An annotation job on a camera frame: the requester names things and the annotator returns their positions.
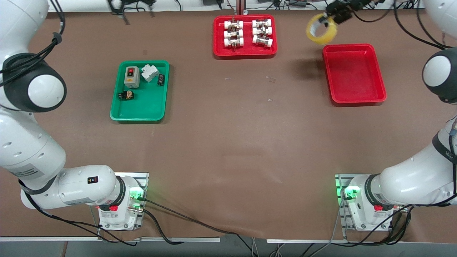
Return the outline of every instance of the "red tray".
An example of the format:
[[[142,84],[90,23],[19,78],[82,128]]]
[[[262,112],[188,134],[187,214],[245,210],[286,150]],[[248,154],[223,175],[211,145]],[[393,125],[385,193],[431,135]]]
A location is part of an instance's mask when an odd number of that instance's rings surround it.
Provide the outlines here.
[[[273,39],[273,45],[270,48],[252,43],[252,21],[253,20],[271,19],[273,34],[269,37]],[[243,21],[243,38],[244,46],[235,50],[231,47],[224,46],[224,21],[232,20],[232,16],[217,16],[213,24],[213,52],[222,59],[255,59],[271,58],[276,54],[278,45],[276,42],[276,26],[273,16],[268,14],[256,15],[235,15],[235,20]]]
[[[386,100],[386,89],[372,45],[327,45],[323,55],[333,101],[354,104]]]

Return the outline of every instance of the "brown table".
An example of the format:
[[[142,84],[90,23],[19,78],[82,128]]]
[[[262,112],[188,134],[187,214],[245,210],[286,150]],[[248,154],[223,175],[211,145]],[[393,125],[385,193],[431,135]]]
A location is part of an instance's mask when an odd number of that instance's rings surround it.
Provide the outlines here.
[[[364,11],[372,19],[383,11]],[[217,60],[212,22],[229,11],[128,13],[131,25],[108,13],[67,15],[64,41],[47,58],[64,77],[68,96],[36,115],[67,152],[66,167],[106,164],[114,171],[150,172],[148,198],[213,226],[247,236],[329,239],[338,209],[336,173],[379,173],[409,158],[451,118],[421,81],[436,49],[409,38],[392,15],[366,24],[352,19],[334,43],[370,43],[388,98],[373,107],[334,107],[322,46],[305,25],[316,11],[271,11],[279,50],[273,59]],[[401,11],[423,35],[414,12]],[[439,31],[424,16],[427,27]],[[32,51],[51,41],[48,18]],[[165,59],[171,64],[164,120],[124,125],[109,117],[122,61]],[[17,180],[3,171],[1,236],[89,236],[24,207]],[[221,234],[153,210],[170,237]],[[93,222],[87,205],[52,210]],[[456,208],[417,208],[405,241],[457,242]],[[158,236],[151,220],[124,239]],[[360,233],[350,233],[358,240]],[[336,239],[342,239],[337,229]]]

